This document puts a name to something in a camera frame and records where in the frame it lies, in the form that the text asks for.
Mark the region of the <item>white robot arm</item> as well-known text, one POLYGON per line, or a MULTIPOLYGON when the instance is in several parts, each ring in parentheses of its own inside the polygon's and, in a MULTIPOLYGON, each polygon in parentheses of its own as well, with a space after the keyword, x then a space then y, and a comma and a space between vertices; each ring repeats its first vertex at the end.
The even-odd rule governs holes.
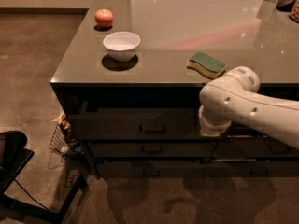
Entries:
POLYGON ((245 66, 207 83, 199 93, 201 133, 219 136, 236 122, 299 148, 299 102, 261 95, 259 88, 259 77, 245 66))

